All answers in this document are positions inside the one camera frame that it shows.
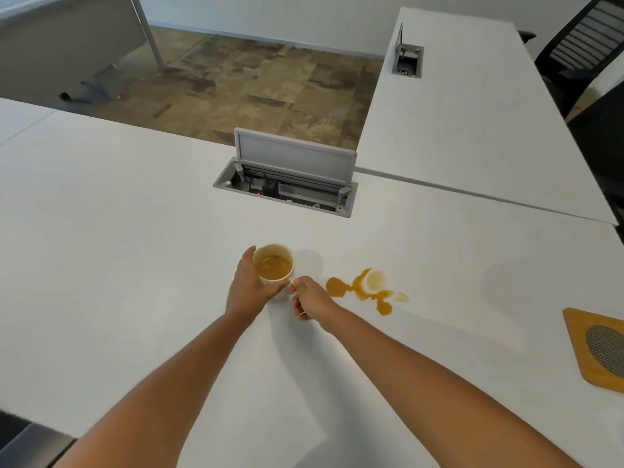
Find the person's right hand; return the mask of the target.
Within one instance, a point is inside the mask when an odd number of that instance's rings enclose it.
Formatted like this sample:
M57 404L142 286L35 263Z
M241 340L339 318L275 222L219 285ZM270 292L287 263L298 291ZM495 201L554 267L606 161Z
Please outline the person's right hand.
M301 321L315 320L329 333L333 333L334 320L341 307L325 289L315 281L312 288L292 291L293 315Z

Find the person's left hand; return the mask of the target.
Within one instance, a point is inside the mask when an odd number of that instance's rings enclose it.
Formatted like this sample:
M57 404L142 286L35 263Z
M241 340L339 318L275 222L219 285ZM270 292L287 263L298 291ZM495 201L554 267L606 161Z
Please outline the person's left hand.
M269 300L276 297L290 282L288 280L265 283L258 274L240 271L240 261L225 305L227 320L246 330L261 313Z

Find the person's left forearm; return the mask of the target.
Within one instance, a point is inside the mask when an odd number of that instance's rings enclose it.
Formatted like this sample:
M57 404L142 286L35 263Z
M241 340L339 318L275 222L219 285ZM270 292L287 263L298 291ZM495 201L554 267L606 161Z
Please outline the person's left forearm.
M55 468L176 468L225 362L263 308L227 309L123 396Z

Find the person's right forearm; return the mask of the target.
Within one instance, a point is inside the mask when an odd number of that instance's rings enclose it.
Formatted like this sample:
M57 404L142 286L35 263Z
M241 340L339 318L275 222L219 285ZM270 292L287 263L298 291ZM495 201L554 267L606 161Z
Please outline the person's right forearm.
M315 314L440 468L582 468L456 373L338 305Z

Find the brown tea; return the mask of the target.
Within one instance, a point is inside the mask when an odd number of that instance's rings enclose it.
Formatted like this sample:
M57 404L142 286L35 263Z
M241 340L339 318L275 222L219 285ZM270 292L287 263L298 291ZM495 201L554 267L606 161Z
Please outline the brown tea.
M254 266L258 275L267 281L286 279L290 275L293 267L289 259L279 255L262 258L258 260Z

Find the brown tea spill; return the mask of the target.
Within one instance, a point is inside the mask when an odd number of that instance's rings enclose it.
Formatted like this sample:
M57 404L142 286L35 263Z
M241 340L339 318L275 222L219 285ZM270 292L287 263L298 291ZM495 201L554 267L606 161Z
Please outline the brown tea spill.
M360 301L371 301L381 316L390 315L395 304L410 302L410 297L406 293L391 290L387 286L387 276L384 271L372 267L364 269L349 283L335 276L330 277L324 288L332 298L341 299L352 293Z

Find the grey desk with metal leg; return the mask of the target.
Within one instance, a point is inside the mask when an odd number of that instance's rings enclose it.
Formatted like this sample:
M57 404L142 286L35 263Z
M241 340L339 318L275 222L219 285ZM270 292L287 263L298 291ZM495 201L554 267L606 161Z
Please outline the grey desk with metal leg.
M74 103L98 74L149 45L165 68L140 0L0 0L0 98Z

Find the dark office chair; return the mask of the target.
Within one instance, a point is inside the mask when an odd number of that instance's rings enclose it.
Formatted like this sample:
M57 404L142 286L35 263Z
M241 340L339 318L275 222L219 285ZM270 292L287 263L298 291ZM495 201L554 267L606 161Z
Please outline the dark office chair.
M574 117L568 129L624 227L624 80Z

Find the black mesh office chair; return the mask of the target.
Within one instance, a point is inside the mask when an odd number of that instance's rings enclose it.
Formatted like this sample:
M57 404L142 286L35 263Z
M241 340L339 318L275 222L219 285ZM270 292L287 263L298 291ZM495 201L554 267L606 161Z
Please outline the black mesh office chair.
M591 0L535 60L562 117L586 88L624 52L624 0Z

